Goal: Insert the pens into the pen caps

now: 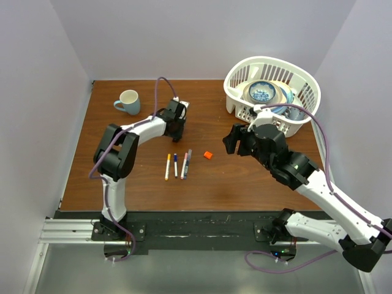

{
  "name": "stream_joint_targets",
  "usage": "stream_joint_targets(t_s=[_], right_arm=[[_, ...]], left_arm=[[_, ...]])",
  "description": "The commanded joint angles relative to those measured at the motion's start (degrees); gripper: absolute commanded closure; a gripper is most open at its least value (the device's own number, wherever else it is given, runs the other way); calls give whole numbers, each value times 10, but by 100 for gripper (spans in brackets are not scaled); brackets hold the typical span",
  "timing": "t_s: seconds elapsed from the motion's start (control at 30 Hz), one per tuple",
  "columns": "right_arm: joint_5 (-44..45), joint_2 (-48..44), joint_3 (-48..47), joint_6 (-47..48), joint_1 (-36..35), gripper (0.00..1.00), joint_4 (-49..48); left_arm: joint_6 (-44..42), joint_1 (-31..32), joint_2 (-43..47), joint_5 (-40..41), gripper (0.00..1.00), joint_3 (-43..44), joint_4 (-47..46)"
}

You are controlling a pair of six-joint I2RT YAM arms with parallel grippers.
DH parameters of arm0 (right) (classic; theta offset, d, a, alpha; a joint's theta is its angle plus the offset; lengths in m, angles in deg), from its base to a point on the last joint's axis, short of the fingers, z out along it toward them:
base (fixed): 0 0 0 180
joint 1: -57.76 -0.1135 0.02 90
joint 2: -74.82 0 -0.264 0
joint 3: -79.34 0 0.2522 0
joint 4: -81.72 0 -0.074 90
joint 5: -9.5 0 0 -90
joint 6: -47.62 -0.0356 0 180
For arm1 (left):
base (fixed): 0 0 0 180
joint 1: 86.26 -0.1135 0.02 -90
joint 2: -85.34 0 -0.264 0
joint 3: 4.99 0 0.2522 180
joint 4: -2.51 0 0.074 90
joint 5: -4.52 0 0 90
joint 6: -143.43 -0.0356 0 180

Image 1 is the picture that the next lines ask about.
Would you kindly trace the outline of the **orange highlighter cap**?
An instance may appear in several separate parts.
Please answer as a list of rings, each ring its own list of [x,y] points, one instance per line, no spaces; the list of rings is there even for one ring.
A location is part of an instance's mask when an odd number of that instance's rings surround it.
[[[204,153],[204,157],[207,158],[207,159],[209,159],[209,160],[211,160],[211,158],[213,157],[213,154],[212,154],[211,152],[209,152],[209,151],[206,151],[206,152]]]

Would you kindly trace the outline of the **dark blue pen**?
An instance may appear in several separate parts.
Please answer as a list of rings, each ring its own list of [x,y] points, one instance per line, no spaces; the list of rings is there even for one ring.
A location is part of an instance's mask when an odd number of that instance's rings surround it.
[[[189,149],[187,153],[186,165],[184,168],[184,179],[187,179],[191,156],[192,156],[192,149]]]

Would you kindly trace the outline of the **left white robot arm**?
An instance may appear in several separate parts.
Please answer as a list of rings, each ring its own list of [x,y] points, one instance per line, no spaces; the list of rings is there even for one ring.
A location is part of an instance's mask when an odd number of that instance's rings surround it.
[[[113,240],[125,239],[127,208],[126,179],[130,175],[140,145],[153,138],[166,136],[173,142],[182,139],[189,103],[177,97],[141,121],[117,126],[110,124],[95,151],[89,178],[99,179],[103,188],[103,208],[99,225],[102,234]]]

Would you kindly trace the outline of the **white pink pen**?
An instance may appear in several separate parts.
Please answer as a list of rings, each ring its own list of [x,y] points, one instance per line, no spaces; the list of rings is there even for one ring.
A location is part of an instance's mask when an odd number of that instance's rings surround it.
[[[183,164],[182,164],[182,169],[181,169],[181,174],[180,174],[180,179],[184,179],[185,176],[185,168],[186,168],[186,162],[187,162],[187,156],[188,153],[184,154],[184,159],[183,159]]]

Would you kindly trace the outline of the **white yellow pen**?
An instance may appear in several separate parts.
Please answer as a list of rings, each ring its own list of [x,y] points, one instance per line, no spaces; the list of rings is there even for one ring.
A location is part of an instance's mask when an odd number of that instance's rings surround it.
[[[166,167],[165,167],[165,181],[168,181],[170,176],[170,159],[167,159]]]

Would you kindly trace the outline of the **grey pen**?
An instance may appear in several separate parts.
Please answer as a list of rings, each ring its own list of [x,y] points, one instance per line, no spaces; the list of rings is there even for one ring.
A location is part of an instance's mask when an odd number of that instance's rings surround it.
[[[178,178],[178,161],[177,161],[177,159],[174,159],[174,176],[175,176],[175,178]]]

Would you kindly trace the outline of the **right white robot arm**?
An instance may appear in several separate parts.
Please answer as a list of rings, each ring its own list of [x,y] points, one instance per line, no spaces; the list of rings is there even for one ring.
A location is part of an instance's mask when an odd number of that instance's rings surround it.
[[[291,151],[283,132],[272,124],[234,124],[222,142],[228,154],[252,156],[277,182],[310,199],[335,220],[328,224],[283,209],[272,221],[277,239],[315,241],[342,254],[358,270],[369,273],[374,269],[390,242],[391,219],[372,215],[328,184],[323,170],[303,153]]]

